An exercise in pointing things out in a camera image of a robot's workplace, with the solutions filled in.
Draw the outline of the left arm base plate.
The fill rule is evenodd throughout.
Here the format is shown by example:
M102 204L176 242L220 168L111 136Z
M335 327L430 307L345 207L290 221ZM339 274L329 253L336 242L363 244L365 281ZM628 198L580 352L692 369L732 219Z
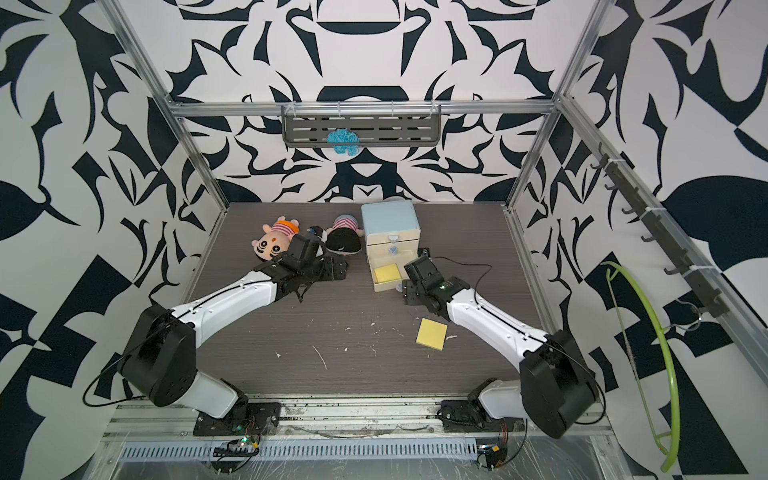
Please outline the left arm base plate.
M200 412L193 428L195 437L256 436L279 425L279 402L238 402L223 418Z

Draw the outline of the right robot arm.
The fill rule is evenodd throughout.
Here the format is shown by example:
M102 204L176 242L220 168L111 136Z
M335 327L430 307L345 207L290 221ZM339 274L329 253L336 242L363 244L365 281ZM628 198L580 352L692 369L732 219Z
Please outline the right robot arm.
M468 394L467 424L519 418L558 439L601 400L601 387L570 333L547 333L516 319L464 280L444 277L428 256L404 271L407 301L475 334L518 372L517 380L489 379Z

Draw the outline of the yellow sticky note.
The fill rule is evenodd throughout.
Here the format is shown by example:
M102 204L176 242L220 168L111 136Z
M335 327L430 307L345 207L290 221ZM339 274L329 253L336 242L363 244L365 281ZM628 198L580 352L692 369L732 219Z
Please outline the yellow sticky note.
M416 337L416 343L437 351L444 348L448 326L446 324L423 318Z
M377 284L396 282L401 280L400 270L396 264L388 264L376 267L373 270L373 273Z

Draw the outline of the light blue drawer box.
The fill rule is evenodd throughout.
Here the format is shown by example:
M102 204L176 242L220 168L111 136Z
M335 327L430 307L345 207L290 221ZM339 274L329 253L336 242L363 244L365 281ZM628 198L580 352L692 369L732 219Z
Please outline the light blue drawer box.
M418 256L421 228L410 200L384 201L361 207L366 259L375 292L400 289L407 278L404 265ZM396 264L401 280L377 284L373 270Z

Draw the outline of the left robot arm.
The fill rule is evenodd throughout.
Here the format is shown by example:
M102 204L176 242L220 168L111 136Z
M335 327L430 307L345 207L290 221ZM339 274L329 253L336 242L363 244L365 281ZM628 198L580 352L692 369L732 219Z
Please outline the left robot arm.
M157 407L181 405L224 419L245 407L245 395L197 367L197 349L225 327L286 296L303 299L317 282L346 278L348 262L314 235L233 283L172 308L152 305L135 325L116 370Z

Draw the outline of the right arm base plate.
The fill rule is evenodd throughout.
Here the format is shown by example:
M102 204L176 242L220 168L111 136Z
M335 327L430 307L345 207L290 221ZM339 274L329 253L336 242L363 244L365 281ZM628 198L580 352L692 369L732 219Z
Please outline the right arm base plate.
M445 431L475 433L502 433L519 431L524 426L524 420L507 417L504 419L491 418L477 401L443 400L436 414Z

